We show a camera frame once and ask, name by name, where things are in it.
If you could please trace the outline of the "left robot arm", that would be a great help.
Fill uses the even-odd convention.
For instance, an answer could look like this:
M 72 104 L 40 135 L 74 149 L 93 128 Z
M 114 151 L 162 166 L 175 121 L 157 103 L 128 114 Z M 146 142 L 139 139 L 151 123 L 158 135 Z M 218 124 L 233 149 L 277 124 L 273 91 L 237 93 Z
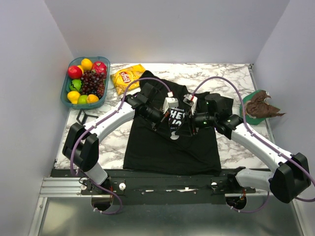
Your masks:
M 157 88 L 149 83 L 136 95 L 124 95 L 121 102 L 99 118 L 84 125 L 73 124 L 68 132 L 62 153 L 70 160 L 70 167 L 76 165 L 91 181 L 92 188 L 98 194 L 109 189 L 109 175 L 98 163 L 99 143 L 116 128 L 143 117 L 156 129 L 169 115 L 169 109 L 178 106 L 178 99 L 169 91 L 161 108 L 153 106 L 153 99 L 158 93 Z

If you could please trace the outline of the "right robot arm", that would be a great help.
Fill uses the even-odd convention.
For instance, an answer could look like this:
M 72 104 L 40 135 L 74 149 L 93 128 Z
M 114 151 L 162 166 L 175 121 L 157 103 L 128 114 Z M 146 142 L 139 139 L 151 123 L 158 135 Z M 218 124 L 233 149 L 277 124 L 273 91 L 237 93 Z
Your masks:
M 184 95 L 183 102 L 189 109 L 176 135 L 183 135 L 185 131 L 195 135 L 203 128 L 213 127 L 245 147 L 269 168 L 269 171 L 259 171 L 239 167 L 226 181 L 229 191 L 236 193 L 243 187 L 251 187 L 269 191 L 281 202 L 290 203 L 311 185 L 308 160 L 303 154 L 292 154 L 257 133 L 232 113 L 218 93 L 205 96 L 205 112 L 197 112 L 197 97 L 192 94 Z

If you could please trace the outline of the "black printed t-shirt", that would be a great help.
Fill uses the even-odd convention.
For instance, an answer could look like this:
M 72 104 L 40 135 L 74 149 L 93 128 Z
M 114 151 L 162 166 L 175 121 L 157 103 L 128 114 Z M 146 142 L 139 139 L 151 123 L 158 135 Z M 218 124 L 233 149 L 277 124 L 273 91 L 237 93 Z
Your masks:
M 160 79 L 151 71 L 146 70 L 141 76 L 140 86 L 149 83 L 158 89 L 153 100 L 153 106 L 160 108 L 171 89 L 179 100 L 179 106 L 170 112 L 169 125 L 175 131 L 181 124 L 185 111 L 189 106 L 183 102 L 188 94 L 186 86 Z M 216 132 L 213 127 L 200 129 L 194 136 L 180 136 L 172 140 L 170 135 L 152 130 L 149 121 L 142 117 L 135 117 L 126 147 L 123 169 L 134 171 L 147 171 L 171 175 L 218 175 L 221 171 L 220 155 Z

